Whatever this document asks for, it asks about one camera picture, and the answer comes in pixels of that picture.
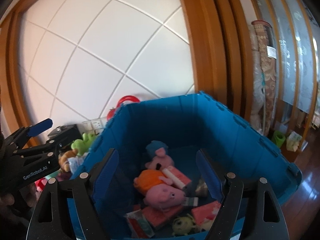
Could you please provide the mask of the green frog plush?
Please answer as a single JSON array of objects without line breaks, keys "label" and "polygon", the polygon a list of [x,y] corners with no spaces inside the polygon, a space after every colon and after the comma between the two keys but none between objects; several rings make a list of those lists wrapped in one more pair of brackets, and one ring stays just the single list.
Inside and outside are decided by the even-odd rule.
[{"label": "green frog plush", "polygon": [[76,150],[77,156],[83,156],[89,152],[90,147],[98,136],[93,133],[84,133],[81,139],[76,139],[71,144],[71,149]]}]

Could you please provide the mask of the blue plastic storage crate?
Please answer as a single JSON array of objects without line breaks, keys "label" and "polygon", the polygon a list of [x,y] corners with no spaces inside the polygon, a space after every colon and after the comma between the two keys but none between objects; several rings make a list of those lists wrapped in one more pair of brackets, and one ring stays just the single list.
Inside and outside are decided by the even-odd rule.
[{"label": "blue plastic storage crate", "polygon": [[272,141],[207,94],[124,105],[95,139],[75,172],[78,176],[90,171],[111,148],[118,152],[119,164],[110,184],[101,181],[92,193],[102,226],[112,239],[131,237],[125,214],[143,201],[133,180],[148,162],[146,147],[154,140],[168,146],[176,168],[194,185],[200,178],[196,165],[199,150],[245,182],[266,178],[280,204],[290,199],[302,181],[300,169],[287,161]]}]

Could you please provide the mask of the wooden door frame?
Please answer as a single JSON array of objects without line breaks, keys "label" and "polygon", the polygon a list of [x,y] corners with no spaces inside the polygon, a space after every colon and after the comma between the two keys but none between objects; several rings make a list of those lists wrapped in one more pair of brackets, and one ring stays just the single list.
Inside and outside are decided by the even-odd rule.
[{"label": "wooden door frame", "polygon": [[249,120],[253,54],[240,0],[181,0],[195,91],[203,91]]}]

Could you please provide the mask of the orange-dress pink pig plush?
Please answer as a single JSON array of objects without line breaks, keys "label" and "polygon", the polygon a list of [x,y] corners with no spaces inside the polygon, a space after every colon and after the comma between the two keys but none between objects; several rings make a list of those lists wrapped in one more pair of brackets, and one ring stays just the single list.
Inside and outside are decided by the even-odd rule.
[{"label": "orange-dress pink pig plush", "polygon": [[164,212],[185,200],[185,193],[173,184],[160,170],[144,170],[133,180],[134,187],[144,196],[144,204]]}]

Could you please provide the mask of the wooden glass partition screen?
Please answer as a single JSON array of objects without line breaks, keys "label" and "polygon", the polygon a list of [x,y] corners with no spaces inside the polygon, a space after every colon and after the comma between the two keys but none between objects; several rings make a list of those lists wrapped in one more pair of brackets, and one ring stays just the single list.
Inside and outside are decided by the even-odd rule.
[{"label": "wooden glass partition screen", "polygon": [[253,0],[273,30],[276,99],[272,127],[300,140],[308,134],[317,101],[318,51],[312,23],[301,0]]}]

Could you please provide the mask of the Tylenol cold medicine box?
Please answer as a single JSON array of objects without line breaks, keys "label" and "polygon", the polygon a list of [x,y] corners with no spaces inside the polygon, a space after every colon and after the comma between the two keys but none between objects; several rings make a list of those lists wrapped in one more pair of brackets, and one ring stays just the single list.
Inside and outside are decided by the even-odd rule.
[{"label": "Tylenol cold medicine box", "polygon": [[127,213],[125,218],[134,238],[147,239],[155,235],[141,209]]}]

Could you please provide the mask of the green one-eyed monster plush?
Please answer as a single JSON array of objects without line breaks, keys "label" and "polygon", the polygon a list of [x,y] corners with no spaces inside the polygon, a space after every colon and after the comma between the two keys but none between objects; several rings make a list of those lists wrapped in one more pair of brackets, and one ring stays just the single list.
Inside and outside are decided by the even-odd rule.
[{"label": "green one-eyed monster plush", "polygon": [[177,217],[172,222],[172,235],[173,236],[186,236],[194,229],[196,229],[196,223],[193,216],[187,214],[183,217]]}]

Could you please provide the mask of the rolled patterned carpet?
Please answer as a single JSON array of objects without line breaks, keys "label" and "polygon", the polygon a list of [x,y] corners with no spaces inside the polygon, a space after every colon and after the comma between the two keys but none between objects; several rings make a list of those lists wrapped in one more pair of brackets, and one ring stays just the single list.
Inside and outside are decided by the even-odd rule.
[{"label": "rolled patterned carpet", "polygon": [[253,101],[250,124],[267,136],[271,127],[277,88],[277,47],[272,26],[264,20],[249,26],[253,54]]}]

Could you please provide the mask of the blue-hat pink pig plush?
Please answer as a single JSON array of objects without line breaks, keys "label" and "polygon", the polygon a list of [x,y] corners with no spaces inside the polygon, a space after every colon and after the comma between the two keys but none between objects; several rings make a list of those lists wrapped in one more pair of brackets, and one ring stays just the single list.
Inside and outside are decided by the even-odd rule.
[{"label": "blue-hat pink pig plush", "polygon": [[158,140],[153,140],[146,146],[146,152],[151,158],[145,164],[145,168],[150,170],[163,170],[168,166],[174,166],[173,159],[169,156],[168,146]]}]

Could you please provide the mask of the red patterned box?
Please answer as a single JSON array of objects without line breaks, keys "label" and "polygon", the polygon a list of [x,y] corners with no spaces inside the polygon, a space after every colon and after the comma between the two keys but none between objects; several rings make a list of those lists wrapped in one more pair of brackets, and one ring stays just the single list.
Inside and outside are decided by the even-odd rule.
[{"label": "red patterned box", "polygon": [[195,223],[204,230],[209,230],[217,217],[221,204],[214,201],[191,210]]}]

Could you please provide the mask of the brown bear plush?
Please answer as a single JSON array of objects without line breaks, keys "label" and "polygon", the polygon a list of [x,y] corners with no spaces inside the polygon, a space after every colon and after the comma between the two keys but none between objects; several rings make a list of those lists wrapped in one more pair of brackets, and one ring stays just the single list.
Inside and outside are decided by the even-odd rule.
[{"label": "brown bear plush", "polygon": [[78,165],[78,150],[73,149],[65,152],[59,158],[59,165],[63,172],[71,172],[74,173],[76,170],[76,166]]}]

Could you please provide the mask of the red toy suitcase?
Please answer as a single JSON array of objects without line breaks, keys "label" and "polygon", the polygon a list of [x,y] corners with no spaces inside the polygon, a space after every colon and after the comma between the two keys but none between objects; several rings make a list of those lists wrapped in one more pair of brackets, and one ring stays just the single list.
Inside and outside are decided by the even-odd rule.
[{"label": "red toy suitcase", "polygon": [[106,116],[107,121],[109,121],[113,118],[113,116],[115,115],[115,113],[117,112],[117,110],[121,106],[123,106],[125,104],[139,103],[139,102],[140,102],[139,98],[137,98],[136,96],[133,96],[133,95],[126,95],[126,96],[120,98],[116,104],[116,107],[109,110],[109,112]]}]

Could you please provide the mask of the white wall socket strip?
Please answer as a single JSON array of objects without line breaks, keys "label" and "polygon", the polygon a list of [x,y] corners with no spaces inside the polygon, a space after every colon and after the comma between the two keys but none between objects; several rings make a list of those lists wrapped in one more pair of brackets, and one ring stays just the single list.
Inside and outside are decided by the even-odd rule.
[{"label": "white wall socket strip", "polygon": [[104,129],[106,124],[107,124],[107,117],[102,117],[102,118],[87,120],[82,122],[84,129],[87,131]]}]

